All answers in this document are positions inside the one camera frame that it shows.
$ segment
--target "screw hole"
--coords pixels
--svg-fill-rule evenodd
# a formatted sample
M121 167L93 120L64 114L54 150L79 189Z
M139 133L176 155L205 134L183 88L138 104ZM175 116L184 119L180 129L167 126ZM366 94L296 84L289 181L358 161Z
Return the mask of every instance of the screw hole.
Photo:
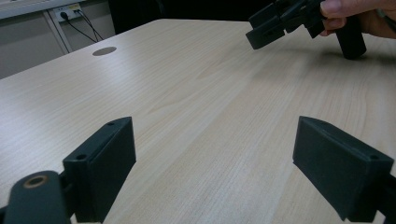
M23 186L26 189L37 188L37 187L43 185L44 183L46 183L47 179L48 178L46 175L37 175L37 176L34 176L34 177L28 179L26 182L24 182Z
M82 160L84 160L85 158L87 158L87 155L85 155L85 154L76 156L76 159L78 159L79 161L82 161Z

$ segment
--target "finger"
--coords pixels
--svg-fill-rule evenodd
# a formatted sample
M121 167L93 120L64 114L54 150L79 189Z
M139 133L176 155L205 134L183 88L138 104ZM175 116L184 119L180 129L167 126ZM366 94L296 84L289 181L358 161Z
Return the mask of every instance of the finger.
M323 21L325 30L336 30L344 27L347 23L347 18L327 19Z
M395 0L325 0L320 3L323 16L327 18L342 18L365 11L382 8L395 10Z
M334 30L324 30L324 31L322 31L319 35L321 35L321 36L328 36L328 35L332 35L332 34L334 34L334 33L335 33Z

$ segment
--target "round hole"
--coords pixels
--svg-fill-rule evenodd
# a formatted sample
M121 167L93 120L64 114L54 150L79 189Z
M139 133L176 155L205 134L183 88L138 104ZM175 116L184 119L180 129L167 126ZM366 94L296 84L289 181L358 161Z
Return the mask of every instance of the round hole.
M95 51L92 55L93 56L102 56L102 55L106 55L109 54L113 51L115 51L117 48L115 47L108 47L108 48L104 48L104 49L99 49L97 51Z
M44 183L47 182L47 176L46 175L37 175L37 176L33 176L32 178L28 179L26 182L24 182L23 186L26 189L33 189L33 188L37 188L41 185L43 185Z
M79 161L82 161L85 158L87 158L87 155L84 155L84 154L76 156L76 159L78 159Z

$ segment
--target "table surface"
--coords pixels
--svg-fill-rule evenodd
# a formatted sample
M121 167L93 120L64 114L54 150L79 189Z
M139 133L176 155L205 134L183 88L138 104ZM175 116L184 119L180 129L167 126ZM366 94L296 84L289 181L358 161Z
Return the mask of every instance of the table surface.
M298 118L396 158L396 41L366 35L349 61L335 36L299 28L253 50L250 29L154 21L0 80L0 206L132 116L137 163L105 223L343 223L292 163Z

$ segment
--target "black 3d printed part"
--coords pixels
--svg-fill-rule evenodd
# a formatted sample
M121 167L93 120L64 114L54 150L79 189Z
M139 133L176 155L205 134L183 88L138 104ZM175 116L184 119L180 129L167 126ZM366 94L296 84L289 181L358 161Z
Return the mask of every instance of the black 3d printed part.
M132 119L104 125L64 159L64 174L76 187L78 222L103 222L136 162Z
M136 162L131 118L116 119L64 159L64 172L43 171L14 185L0 224L103 222Z
M384 153L330 123L300 117L293 159L341 219L372 222L385 203L390 210L380 211L394 218L396 201L381 199L385 188L395 199L394 177L389 174L393 159Z

